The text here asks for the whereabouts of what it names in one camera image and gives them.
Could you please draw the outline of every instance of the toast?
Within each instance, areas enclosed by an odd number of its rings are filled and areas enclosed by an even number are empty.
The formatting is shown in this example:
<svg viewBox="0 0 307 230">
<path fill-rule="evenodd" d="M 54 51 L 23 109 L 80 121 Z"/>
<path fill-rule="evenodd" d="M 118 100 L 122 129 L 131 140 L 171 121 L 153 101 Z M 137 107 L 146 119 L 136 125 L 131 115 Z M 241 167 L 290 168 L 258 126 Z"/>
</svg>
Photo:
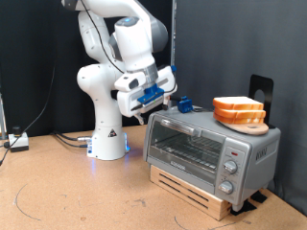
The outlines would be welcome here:
<svg viewBox="0 0 307 230">
<path fill-rule="evenodd" d="M 265 110 L 227 110 L 216 107 L 214 112 L 225 118 L 243 119 L 243 118 L 265 118 Z"/>
<path fill-rule="evenodd" d="M 218 120 L 219 122 L 226 123 L 226 124 L 263 124 L 264 119 L 263 118 L 241 118 L 241 119 L 235 119 L 235 118 L 225 118 L 222 117 L 215 112 L 213 113 L 213 117 Z"/>
<path fill-rule="evenodd" d="M 263 104 L 248 97 L 221 97 L 213 99 L 215 107 L 227 110 L 263 110 Z"/>
</svg>

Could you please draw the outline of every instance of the wooden base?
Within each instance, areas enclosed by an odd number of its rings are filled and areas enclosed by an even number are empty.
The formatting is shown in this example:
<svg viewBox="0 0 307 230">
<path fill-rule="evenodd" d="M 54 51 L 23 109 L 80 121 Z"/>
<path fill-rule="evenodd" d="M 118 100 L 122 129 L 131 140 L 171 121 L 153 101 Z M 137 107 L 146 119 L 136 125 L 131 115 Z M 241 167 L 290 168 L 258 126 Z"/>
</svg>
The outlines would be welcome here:
<svg viewBox="0 0 307 230">
<path fill-rule="evenodd" d="M 231 203 L 221 200 L 155 166 L 151 167 L 151 181 L 216 220 L 223 219 L 230 212 Z"/>
<path fill-rule="evenodd" d="M 234 129 L 239 132 L 243 132 L 249 135 L 262 135 L 266 134 L 269 131 L 269 127 L 262 123 L 262 124 L 242 124 L 242 125 L 235 125 L 235 124 L 227 124 L 221 122 L 224 126 Z"/>
</svg>

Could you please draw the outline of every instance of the toaster oven window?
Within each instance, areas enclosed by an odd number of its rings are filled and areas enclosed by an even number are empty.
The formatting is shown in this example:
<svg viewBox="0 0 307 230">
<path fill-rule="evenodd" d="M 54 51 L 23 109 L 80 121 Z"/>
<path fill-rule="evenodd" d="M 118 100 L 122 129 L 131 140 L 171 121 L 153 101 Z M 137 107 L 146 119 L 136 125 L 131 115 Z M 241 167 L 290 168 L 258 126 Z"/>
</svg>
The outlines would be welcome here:
<svg viewBox="0 0 307 230">
<path fill-rule="evenodd" d="M 188 173 L 200 176 L 203 171 L 215 174 L 222 146 L 223 143 L 204 136 L 191 136 L 156 121 L 149 155 L 177 168 L 183 166 Z M 209 177 L 213 182 L 215 175 Z"/>
</svg>

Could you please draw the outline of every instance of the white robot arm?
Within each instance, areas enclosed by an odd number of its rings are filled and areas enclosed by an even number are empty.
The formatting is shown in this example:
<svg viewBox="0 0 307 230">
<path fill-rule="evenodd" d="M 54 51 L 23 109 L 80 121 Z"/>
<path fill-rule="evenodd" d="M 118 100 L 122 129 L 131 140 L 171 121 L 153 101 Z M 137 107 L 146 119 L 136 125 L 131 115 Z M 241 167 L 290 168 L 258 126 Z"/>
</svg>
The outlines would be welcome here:
<svg viewBox="0 0 307 230">
<path fill-rule="evenodd" d="M 88 55 L 100 62 L 82 68 L 78 84 L 95 106 L 96 126 L 87 155 L 113 160 L 125 155 L 121 113 L 135 116 L 168 102 L 177 90 L 171 68 L 157 71 L 152 53 L 164 49 L 164 25 L 136 0 L 61 0 L 79 14 L 80 31 Z M 109 36 L 104 17 L 127 16 Z M 117 102 L 110 91 L 118 89 Z"/>
<path fill-rule="evenodd" d="M 109 39 L 112 56 L 124 61 L 126 72 L 115 82 L 121 113 L 127 117 L 145 113 L 168 102 L 177 86 L 170 67 L 157 71 L 152 53 L 168 41 L 165 26 L 137 0 L 62 0 L 70 10 L 91 10 L 101 17 L 128 16 L 115 24 Z"/>
</svg>

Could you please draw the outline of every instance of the brown table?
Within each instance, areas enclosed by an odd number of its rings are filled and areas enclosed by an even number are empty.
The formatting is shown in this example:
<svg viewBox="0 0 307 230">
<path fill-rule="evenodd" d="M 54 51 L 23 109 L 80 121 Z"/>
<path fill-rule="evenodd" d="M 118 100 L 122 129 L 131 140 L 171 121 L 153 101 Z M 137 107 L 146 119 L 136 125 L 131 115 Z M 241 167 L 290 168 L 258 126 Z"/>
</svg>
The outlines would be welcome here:
<svg viewBox="0 0 307 230">
<path fill-rule="evenodd" d="M 53 136 L 9 153 L 0 168 L 0 229 L 307 229 L 306 217 L 268 190 L 263 204 L 252 201 L 256 210 L 214 220 L 150 182 L 145 126 L 124 131 L 131 151 L 115 161 L 88 158 Z"/>
</svg>

